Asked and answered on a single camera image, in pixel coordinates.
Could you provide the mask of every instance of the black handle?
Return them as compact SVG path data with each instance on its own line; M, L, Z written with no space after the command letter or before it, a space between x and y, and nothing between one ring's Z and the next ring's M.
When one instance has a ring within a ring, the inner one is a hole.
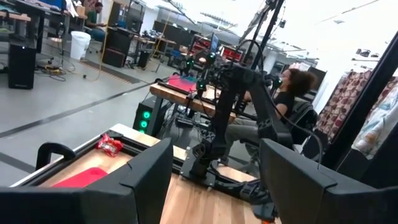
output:
M63 156L67 161L76 157L76 153L69 147L59 143L47 142L41 145L37 152L36 170L50 164L53 153Z

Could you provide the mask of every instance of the concrete floor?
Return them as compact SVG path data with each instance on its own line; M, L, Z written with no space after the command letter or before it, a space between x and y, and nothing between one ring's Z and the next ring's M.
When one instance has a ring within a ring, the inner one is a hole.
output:
M57 55L48 44L42 51ZM86 55L97 63L99 57L95 53ZM0 62L6 62L4 55ZM155 61L146 71L110 67L140 80L130 84L105 73L97 78L97 70L68 57L63 67L74 70L67 72L65 82L35 75L33 90L9 89L6 75L0 75L0 186L9 186L33 172L37 150L45 142L74 148L117 123L131 127L138 103L149 91L148 83L174 71L161 65L157 73L151 72L157 67ZM234 157L249 158L242 145L235 144L231 152Z

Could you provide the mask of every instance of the metal pole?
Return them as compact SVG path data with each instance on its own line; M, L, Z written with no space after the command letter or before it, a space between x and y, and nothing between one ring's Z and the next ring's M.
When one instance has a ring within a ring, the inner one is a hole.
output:
M257 25L257 28L256 28L256 31L254 31L253 40L256 40L257 36L259 35L260 29L261 29L261 26L262 26L262 22L263 22L262 20L265 18L265 16L267 15L268 12L269 12L269 9L265 10L264 12L262 12L260 21L259 21L259 23ZM254 43L250 42L249 48L246 51L246 54L245 54L245 56L243 58L243 63L247 62L247 60L249 58L249 55L251 53L251 50L253 48L253 45L254 45Z
M394 36L388 48L380 58L352 109L347 114L341 128L336 133L322 159L322 164L331 169L335 168L360 132L368 113L376 103L384 87L398 68L398 33Z
M268 25L266 34L262 38L262 42L260 44L260 49L257 51L256 58L254 59L253 64L251 65L251 69L256 69L256 67L257 67L257 65L258 65L258 63L260 61L261 54L262 54L262 52L264 51L264 48L267 45L267 42L268 42L269 37L271 35L272 29L274 28L274 25L275 25L276 21L278 20L278 14L279 14L280 9L282 8L283 4L284 4L284 0L278 0L278 2L276 4L275 11L274 11L274 15L272 15L271 21L269 21L269 25Z

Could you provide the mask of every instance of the white trash can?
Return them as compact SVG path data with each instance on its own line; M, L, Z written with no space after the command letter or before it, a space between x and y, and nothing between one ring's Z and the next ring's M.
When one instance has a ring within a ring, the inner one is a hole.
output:
M86 50L90 44L91 36L85 32L72 31L72 46L70 47L70 57L80 60L86 56Z

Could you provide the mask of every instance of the green led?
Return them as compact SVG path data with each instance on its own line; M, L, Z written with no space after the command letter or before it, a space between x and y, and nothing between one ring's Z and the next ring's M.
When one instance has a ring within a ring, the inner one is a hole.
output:
M145 119L149 119L149 118L150 118L150 112L145 111L145 112L142 114L142 116L143 116Z
M141 126L142 128L146 128L146 127L148 126L148 122L146 122L146 121L141 121L140 126Z

